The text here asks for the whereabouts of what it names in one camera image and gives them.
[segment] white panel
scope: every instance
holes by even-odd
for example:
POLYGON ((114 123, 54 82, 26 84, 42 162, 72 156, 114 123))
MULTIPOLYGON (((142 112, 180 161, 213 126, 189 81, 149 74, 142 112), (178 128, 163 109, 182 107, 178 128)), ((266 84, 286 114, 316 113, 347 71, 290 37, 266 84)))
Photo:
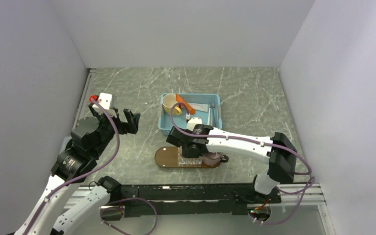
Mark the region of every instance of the white panel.
POLYGON ((52 0, 88 68, 279 67, 314 0, 52 0))
POLYGON ((376 234, 376 0, 317 0, 281 80, 337 234, 376 234))
POLYGON ((0 235, 16 231, 70 134, 87 69, 47 0, 0 0, 0 235))

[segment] robotic arm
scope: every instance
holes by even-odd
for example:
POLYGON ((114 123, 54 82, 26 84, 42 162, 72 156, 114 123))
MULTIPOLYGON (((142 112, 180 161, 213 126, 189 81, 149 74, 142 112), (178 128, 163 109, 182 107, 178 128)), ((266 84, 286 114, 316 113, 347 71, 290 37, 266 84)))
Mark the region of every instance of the robotic arm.
POLYGON ((203 124, 195 125, 192 131, 185 131, 210 136, 207 138, 191 137, 173 127, 166 141, 174 146, 182 147, 182 155, 186 158, 198 158, 209 152, 222 152, 251 157, 267 164, 267 169, 254 179, 254 190, 258 193, 268 195, 280 183, 293 183, 296 157, 283 149, 265 145, 266 143, 274 143, 297 152, 289 139, 282 133, 276 132, 273 137, 246 136, 203 124), (259 141, 260 144, 244 141, 245 139, 259 141))
POLYGON ((43 194, 15 235, 48 235, 50 232, 51 235, 70 234, 76 228, 75 225, 84 220, 85 212, 106 204, 110 194, 117 191, 118 183, 116 184, 114 179, 103 180, 102 183, 105 185, 101 184, 94 189, 98 197, 89 195, 86 197, 88 200, 78 203, 74 210, 61 215, 64 218, 59 217, 68 199, 78 189, 80 183, 85 181, 86 177, 83 175, 96 167, 96 161, 115 135, 112 124, 99 106, 113 120, 119 134, 136 134, 138 131, 140 114, 134 115, 130 110, 124 109, 127 122, 122 122, 118 110, 114 108, 114 96, 101 93, 100 96, 93 95, 91 98, 98 103, 98 105, 92 103, 89 105, 93 117, 85 117, 77 122, 71 132, 71 140, 66 149, 58 155, 51 169, 43 194), (81 179, 65 185, 67 181, 80 176, 81 179))

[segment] gray marble table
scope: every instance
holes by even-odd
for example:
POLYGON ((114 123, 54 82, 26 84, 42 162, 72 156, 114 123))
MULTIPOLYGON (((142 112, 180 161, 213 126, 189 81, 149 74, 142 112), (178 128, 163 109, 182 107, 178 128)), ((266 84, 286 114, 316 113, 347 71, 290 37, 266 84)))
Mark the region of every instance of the gray marble table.
MULTIPOLYGON (((166 169, 154 161, 156 150, 170 146, 158 129, 160 96, 163 93, 219 94, 223 129, 252 136, 282 132, 301 153, 276 68, 101 68, 97 69, 92 94, 117 96, 117 107, 140 112, 139 132, 120 136, 117 157, 85 182, 109 175, 122 184, 246 183, 262 172, 264 165, 241 156, 229 156, 215 169, 166 169)), ((106 161, 115 149, 113 139, 100 157, 106 161)), ((301 162, 296 170, 306 171, 301 162)), ((302 182, 307 176, 295 176, 302 182)))

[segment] purple cable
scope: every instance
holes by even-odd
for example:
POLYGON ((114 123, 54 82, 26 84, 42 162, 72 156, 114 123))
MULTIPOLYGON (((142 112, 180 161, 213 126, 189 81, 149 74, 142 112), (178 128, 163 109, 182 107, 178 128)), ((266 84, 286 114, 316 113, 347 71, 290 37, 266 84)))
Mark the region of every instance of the purple cable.
MULTIPOLYGON (((144 201, 144 202, 146 202, 152 208, 153 212, 155 213, 155 224, 153 225, 152 229, 148 233, 146 233, 145 235, 151 234, 153 232, 153 230, 156 228, 156 224, 158 223, 158 212, 156 211, 156 209, 152 205, 152 203, 150 203, 148 200, 140 198, 140 197, 131 197, 131 198, 125 198, 125 199, 121 199, 121 200, 118 200, 118 201, 110 202, 110 203, 108 203, 106 205, 111 205, 111 204, 114 204, 114 203, 120 203, 120 202, 125 202, 125 201, 130 201, 130 200, 144 201)), ((130 235, 130 234, 126 233, 125 231, 120 230, 118 227, 116 227, 116 226, 114 226, 112 224, 109 224, 109 223, 107 223, 106 221, 103 220, 103 213, 106 210, 108 210, 108 209, 110 209, 110 208, 105 208, 105 209, 103 209, 103 210, 100 211, 100 219, 103 222, 103 224, 105 224, 105 225, 107 225, 109 227, 114 228, 116 231, 118 231, 118 232, 120 232, 122 234, 130 235)))
MULTIPOLYGON (((173 112, 174 108, 177 105, 183 105, 185 107, 185 109, 187 110, 186 105, 184 103, 179 102, 179 103, 176 103, 172 106, 170 113, 173 112)), ((170 115, 170 118, 171 118, 172 125, 175 127, 175 129, 177 129, 179 132, 181 132, 182 134, 184 134, 186 136, 199 137, 199 138, 224 138, 224 139, 226 138, 226 136, 223 136, 223 135, 196 135, 196 134, 188 133, 188 132, 182 130, 181 128, 179 128, 175 124, 175 121, 174 121, 174 118, 172 117, 172 115, 170 115)), ((248 141, 248 142, 252 142, 252 143, 255 143, 255 144, 260 144, 260 141, 251 140, 251 139, 248 139, 248 138, 245 138, 245 137, 230 136, 229 138, 234 139, 234 140, 248 141)), ((306 160, 301 155, 299 155, 297 152, 293 151, 292 149, 287 148, 287 147, 282 146, 282 145, 274 144, 274 143, 264 143, 264 145, 286 150, 289 153, 295 155, 299 160, 301 160, 301 162, 306 166, 307 172, 295 172, 295 175, 310 175, 312 173, 312 168, 310 168, 310 166, 306 162, 306 160)))
MULTIPOLYGON (((93 98, 91 99, 91 102, 93 104, 95 104, 99 109, 101 109, 103 111, 103 113, 106 115, 107 119, 109 120, 109 122, 111 123, 112 127, 113 127, 113 130, 115 131, 115 134, 116 134, 116 140, 117 140, 117 143, 116 143, 116 149, 115 149, 115 152, 113 153, 113 155, 105 162, 103 163, 101 166, 99 166, 98 168, 92 170, 92 171, 89 171, 87 172, 86 174, 83 174, 83 175, 80 175, 80 176, 77 176, 71 180, 68 180, 68 181, 65 181, 63 184, 59 185, 58 187, 56 187, 53 191, 51 191, 47 196, 45 196, 45 199, 50 199, 52 195, 54 195, 58 190, 60 190, 62 187, 64 186, 67 186, 71 183, 74 183, 75 181, 77 180, 80 180, 80 179, 83 179, 93 173, 95 173, 96 171, 99 171, 101 170, 103 167, 107 166, 107 164, 109 164, 115 157, 116 157, 116 154, 118 153, 119 151, 119 147, 120 147, 120 137, 119 137, 119 131, 118 131, 118 128, 116 127, 116 124, 115 122, 113 121, 112 117, 110 117, 110 114, 100 105, 98 104, 93 98)), ((22 233, 23 235, 27 235, 29 230, 31 230, 31 227, 32 225, 35 223, 35 221, 37 220, 38 216, 40 215, 40 213, 42 212, 45 204, 47 203, 46 201, 42 201, 42 203, 40 204, 40 206, 38 207, 37 211, 35 211, 34 215, 32 216, 31 218, 31 221, 29 222, 28 226, 25 228, 25 231, 22 233)))
MULTIPOLYGON (((184 104, 184 103, 176 103, 172 106, 171 108, 171 111, 170 113, 172 114, 173 111, 174 111, 174 108, 177 106, 177 105, 182 105, 186 110, 187 110, 187 106, 184 104)), ((186 135, 186 136, 191 136, 191 137, 198 137, 198 138, 223 138, 225 139, 226 136, 223 136, 223 135, 196 135, 196 134, 191 134, 191 133, 188 133, 184 130, 182 130, 181 128, 179 128, 176 124, 175 124, 175 121, 174 121, 174 118, 172 115, 170 115, 170 118, 171 118, 171 122, 172 122, 172 125, 175 127, 175 129, 177 129, 179 132, 181 132, 182 134, 186 135)), ((238 137, 238 136, 230 136, 229 137, 230 139, 235 139, 235 140, 241 140, 241 141, 248 141, 248 142, 252 142, 252 143, 255 143, 255 144, 260 144, 260 141, 255 141, 255 140, 251 140, 251 139, 248 139, 248 138, 244 138, 244 137, 238 137)), ((307 172, 295 172, 295 175, 310 175, 312 173, 312 168, 310 168, 309 164, 306 162, 305 159, 303 159, 303 157, 301 155, 299 155, 297 152, 293 151, 292 149, 290 148, 287 148, 285 146, 282 146, 282 145, 278 145, 278 144, 274 144, 274 143, 264 143, 264 145, 267 145, 267 146, 272 146, 272 147, 275 147, 275 148, 280 148, 280 149, 283 149, 283 150, 286 150, 288 151, 289 153, 295 155, 299 160, 301 160, 301 162, 307 167, 307 172)), ((276 187, 277 190, 279 190, 280 192, 282 193, 285 193, 285 194, 298 194, 298 193, 302 193, 301 195, 301 198, 299 199, 298 203, 296 204, 296 207, 295 209, 292 211, 292 213, 286 217, 286 219, 282 220, 282 221, 279 221, 279 222, 272 222, 272 223, 263 223, 265 225, 278 225, 278 224, 282 224, 286 221, 288 221, 295 213, 296 211, 298 210, 299 208, 299 205, 301 204, 302 202, 302 199, 304 197, 304 194, 305 194, 305 191, 310 188, 313 183, 315 182, 315 177, 311 177, 305 187, 301 190, 298 190, 296 192, 286 192, 284 190, 281 190, 279 189, 278 187, 276 187)))
POLYGON ((304 188, 304 190, 302 191, 302 195, 301 195, 301 197, 299 198, 299 201, 298 201, 298 203, 297 203, 296 206, 295 206, 295 209, 293 209, 292 213, 290 213, 290 214, 289 214, 284 220, 279 221, 279 222, 263 222, 262 224, 263 224, 263 225, 279 225, 279 224, 282 224, 282 223, 288 221, 290 218, 292 218, 293 215, 298 211, 299 205, 301 204, 302 199, 303 199, 303 197, 304 197, 304 194, 305 194, 305 191, 306 191, 306 187, 310 187, 309 185, 312 185, 313 182, 315 182, 315 177, 314 177, 314 176, 312 176, 312 177, 308 180, 308 182, 306 183, 305 188, 304 188))

